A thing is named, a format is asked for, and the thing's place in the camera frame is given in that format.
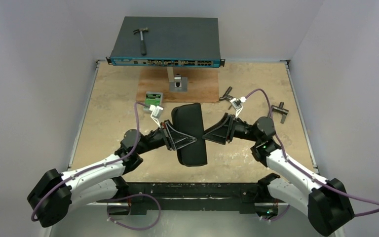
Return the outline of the black zipper tool case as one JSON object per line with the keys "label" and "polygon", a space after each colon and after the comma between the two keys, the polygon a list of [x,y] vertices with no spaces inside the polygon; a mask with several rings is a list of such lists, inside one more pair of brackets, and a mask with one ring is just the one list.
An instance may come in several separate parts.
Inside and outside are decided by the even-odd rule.
{"label": "black zipper tool case", "polygon": [[204,124],[200,103],[175,107],[171,112],[173,127],[196,141],[177,150],[178,161],[187,167],[204,166],[208,163],[206,142],[203,139]]}

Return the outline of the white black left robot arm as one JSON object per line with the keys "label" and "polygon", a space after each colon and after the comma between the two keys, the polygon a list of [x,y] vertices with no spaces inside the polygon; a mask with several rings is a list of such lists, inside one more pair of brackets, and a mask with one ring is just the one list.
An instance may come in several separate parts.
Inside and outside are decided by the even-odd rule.
{"label": "white black left robot arm", "polygon": [[143,162],[141,154],[166,146],[176,151],[185,164],[185,152],[205,151],[203,133],[203,122],[195,119],[166,120],[147,135],[136,127],[125,133],[114,153],[96,163],[65,172],[46,171],[27,196],[31,220],[46,228],[61,221],[77,206],[106,199],[125,200],[127,188],[118,182]]}

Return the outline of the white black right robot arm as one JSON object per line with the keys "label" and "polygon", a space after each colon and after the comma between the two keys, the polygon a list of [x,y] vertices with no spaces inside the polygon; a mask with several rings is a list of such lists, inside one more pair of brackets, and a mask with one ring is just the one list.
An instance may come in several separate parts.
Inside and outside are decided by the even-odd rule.
{"label": "white black right robot arm", "polygon": [[351,221],[355,213],[349,198],[341,195],[346,191],[343,183],[336,178],[328,180],[301,165],[275,142],[275,136],[274,122],[269,117],[248,124],[226,113],[205,130],[203,139],[223,145],[233,138],[253,141],[254,159],[279,175],[258,186],[259,198],[286,202],[307,216],[319,234],[327,237]]}

